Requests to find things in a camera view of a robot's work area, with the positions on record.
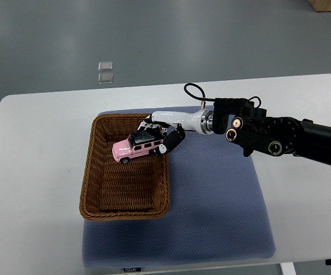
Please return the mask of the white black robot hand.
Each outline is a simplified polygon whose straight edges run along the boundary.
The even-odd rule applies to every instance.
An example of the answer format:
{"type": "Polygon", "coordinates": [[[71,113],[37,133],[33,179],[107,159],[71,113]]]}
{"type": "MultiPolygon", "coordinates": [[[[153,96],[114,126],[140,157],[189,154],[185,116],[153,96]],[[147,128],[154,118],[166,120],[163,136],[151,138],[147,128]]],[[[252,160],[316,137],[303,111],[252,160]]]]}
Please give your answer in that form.
{"type": "Polygon", "coordinates": [[[211,123],[209,123],[209,118],[211,118],[210,110],[199,110],[195,113],[156,111],[143,119],[138,130],[162,127],[167,131],[170,126],[176,127],[159,146],[151,149],[152,156],[160,156],[171,152],[185,139],[184,130],[196,131],[201,135],[210,135],[211,123]]]}

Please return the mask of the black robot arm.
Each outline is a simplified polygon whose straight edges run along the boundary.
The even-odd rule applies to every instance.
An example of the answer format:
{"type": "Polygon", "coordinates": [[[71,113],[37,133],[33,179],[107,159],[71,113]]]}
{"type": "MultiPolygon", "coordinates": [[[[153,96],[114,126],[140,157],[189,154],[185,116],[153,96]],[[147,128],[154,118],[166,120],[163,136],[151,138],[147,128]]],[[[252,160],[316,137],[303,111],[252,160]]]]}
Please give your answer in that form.
{"type": "Polygon", "coordinates": [[[186,131],[201,135],[224,135],[243,148],[245,157],[258,151],[270,156],[292,154],[331,166],[331,127],[299,121],[292,117],[268,117],[267,110],[252,99],[215,98],[214,109],[202,107],[195,113],[156,111],[144,118],[140,130],[162,127],[176,129],[165,138],[157,155],[172,151],[186,131]]]}

